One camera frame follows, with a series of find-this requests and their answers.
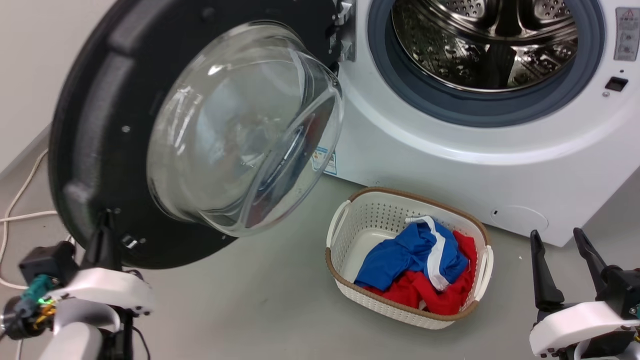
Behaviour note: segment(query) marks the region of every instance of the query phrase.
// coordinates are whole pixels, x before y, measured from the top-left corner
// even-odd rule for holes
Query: washing machine door
[[[337,14],[332,0],[117,2],[52,125],[71,235],[84,245],[110,211],[127,265],[168,268],[288,215],[340,133]]]

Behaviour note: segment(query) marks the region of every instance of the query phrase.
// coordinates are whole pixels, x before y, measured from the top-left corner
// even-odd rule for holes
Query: white strap
[[[436,239],[436,243],[431,248],[431,252],[427,257],[427,273],[433,287],[439,291],[444,291],[449,287],[449,281],[440,273],[440,263],[442,262],[442,254],[444,253],[444,243],[446,239],[438,231],[436,231],[435,221],[430,216],[425,217],[409,217],[404,220],[406,223],[426,223],[431,230],[431,235]]]

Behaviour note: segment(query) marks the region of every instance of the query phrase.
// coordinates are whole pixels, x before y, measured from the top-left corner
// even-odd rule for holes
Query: brown basket rim
[[[471,221],[475,226],[478,227],[478,229],[480,229],[480,232],[483,235],[484,238],[484,244],[487,246],[491,245],[491,240],[489,239],[489,234],[486,230],[486,228],[484,227],[484,225],[475,217],[469,215],[468,213],[465,213],[464,211],[460,211],[456,208],[452,208],[448,205],[442,204],[441,202],[437,202],[435,200],[431,200],[429,198],[426,197],[422,197],[420,195],[415,195],[413,193],[408,193],[408,192],[403,192],[400,190],[395,190],[395,189],[390,189],[390,188],[382,188],[382,187],[371,187],[371,188],[364,188],[362,190],[360,190],[359,192],[354,193],[350,198],[349,201],[353,202],[355,199],[357,199],[359,196],[364,195],[366,193],[371,193],[371,192],[381,192],[381,193],[389,193],[392,195],[397,195],[397,196],[402,196],[402,197],[406,197],[408,199],[412,199],[412,200],[417,200],[420,202],[425,202],[426,204],[430,204],[430,205],[434,205],[437,206],[439,208],[445,209],[447,211],[450,211],[452,213],[455,213],[463,218],[466,218],[467,220]],[[343,278],[340,274],[338,274],[338,271],[336,271],[336,269],[333,267],[333,263],[331,262],[331,248],[327,247],[324,251],[324,257],[325,257],[325,261],[326,261],[326,266],[329,268],[329,272],[331,273],[331,275],[336,279],[336,281],[338,281],[339,283],[341,283],[342,285],[348,287],[349,289],[355,290],[359,293],[361,293],[362,295],[365,295],[367,297],[370,297],[374,300],[377,300],[385,305],[394,307],[396,309],[400,309],[403,311],[406,311],[408,313],[414,314],[414,315],[419,315],[419,316],[423,316],[425,318],[430,318],[430,319],[434,319],[434,320],[439,320],[439,321],[443,321],[443,322],[454,322],[456,320],[460,320],[462,318],[467,317],[469,314],[473,313],[474,310],[476,309],[477,305],[478,305],[478,301],[477,300],[473,300],[471,302],[471,304],[469,304],[469,306],[464,309],[462,312],[455,314],[455,315],[438,315],[438,314],[434,314],[434,313],[429,313],[427,311],[422,311],[422,310],[418,310],[418,309],[414,309],[413,307],[408,307],[406,305],[402,305],[402,304],[398,304],[397,302],[393,302],[391,300],[385,299],[382,296],[379,296],[377,294],[374,294],[370,291],[367,291],[355,284],[353,284],[352,282],[349,282],[347,280],[345,280],[345,278]]]

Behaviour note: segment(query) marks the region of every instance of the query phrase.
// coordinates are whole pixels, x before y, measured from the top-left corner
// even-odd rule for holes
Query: white cable
[[[26,190],[27,186],[29,186],[29,183],[33,179],[33,176],[36,174],[36,171],[38,170],[38,167],[40,166],[40,163],[42,162],[42,158],[44,158],[44,156],[47,154],[47,151],[48,150],[43,151],[40,154],[40,156],[38,156],[38,159],[36,160],[36,163],[33,165],[33,168],[31,169],[31,173],[29,174],[27,179],[24,181],[24,184],[22,185],[22,188],[20,188],[20,191],[18,191],[18,194],[16,194],[16,196],[13,198],[13,201],[11,201],[11,204],[7,208],[6,212],[4,213],[4,219],[2,219],[2,221],[0,221],[0,222],[4,222],[2,246],[0,247],[0,265],[2,265],[2,260],[4,258],[4,252],[6,251],[7,239],[9,237],[9,221],[22,220],[22,219],[25,219],[25,218],[34,218],[34,217],[45,216],[45,215],[41,215],[42,213],[35,213],[35,214],[21,215],[19,217],[14,217],[14,218],[10,217],[11,210],[13,210],[13,207],[15,206],[15,204],[18,202],[18,200],[20,199],[20,197],[24,193],[24,190]],[[55,214],[57,214],[55,211],[43,211],[43,212],[46,212],[47,215],[55,215]],[[10,283],[10,282],[4,280],[1,275],[0,275],[0,284],[8,286],[10,288],[19,289],[19,290],[24,290],[24,289],[27,288],[24,285],[18,285],[18,284]]]
[[[20,356],[22,356],[22,340],[18,341],[18,350],[15,352],[15,360],[20,360]]]
[[[33,180],[33,176],[36,174],[36,171],[38,171],[38,167],[40,166],[40,163],[42,162],[42,159],[47,154],[47,152],[48,152],[48,150],[45,150],[38,156],[38,159],[36,160],[36,163],[33,165],[33,168],[31,169],[31,173],[29,174],[27,179],[24,181],[24,184],[22,185],[22,188],[20,188],[20,191],[18,191],[18,194],[16,194],[16,196],[13,198],[13,200],[11,201],[11,204],[7,208],[6,212],[4,213],[4,218],[0,219],[0,224],[4,223],[2,246],[0,247],[0,265],[2,265],[2,260],[4,258],[4,252],[6,251],[7,240],[8,240],[8,237],[9,237],[9,222],[17,221],[17,220],[25,220],[25,219],[30,219],[30,218],[46,217],[46,216],[51,216],[51,215],[57,215],[58,214],[56,211],[49,210],[49,211],[41,211],[39,213],[33,213],[33,214],[27,214],[27,215],[19,215],[19,216],[16,216],[16,217],[10,217],[11,210],[13,210],[13,207],[16,205],[16,203],[18,203],[18,200],[20,199],[20,197],[22,196],[24,191],[27,190],[27,187],[29,186],[29,183],[31,183],[31,180]],[[76,246],[76,239],[73,239],[71,234],[67,236],[65,241],[69,241],[71,244]],[[4,280],[1,276],[0,276],[0,284],[8,286],[10,288],[19,289],[19,290],[24,290],[24,289],[27,288],[26,286],[23,286],[23,285],[12,284],[12,283]],[[18,341],[18,349],[17,349],[17,351],[15,353],[15,360],[20,360],[21,355],[22,355],[22,340]]]
[[[40,217],[47,217],[49,215],[57,215],[57,214],[58,213],[55,210],[41,211],[39,213],[33,213],[33,214],[27,214],[27,215],[19,215],[17,217],[0,218],[0,222],[25,220],[25,219],[29,219],[29,218],[40,218]]]

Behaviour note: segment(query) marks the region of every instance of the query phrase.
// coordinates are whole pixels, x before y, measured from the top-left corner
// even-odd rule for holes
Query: sticker
[[[317,171],[322,166],[322,164],[324,163],[324,159],[326,159],[327,153],[328,153],[328,150],[325,149],[324,147],[319,146],[316,148],[316,151],[314,151],[314,156],[313,156],[314,170]],[[330,175],[338,174],[338,168],[335,165],[335,151],[331,153],[329,164],[327,164],[326,168],[324,168],[324,173],[330,174]]]
[[[640,8],[616,8],[616,51],[613,60],[635,61],[640,45]]]

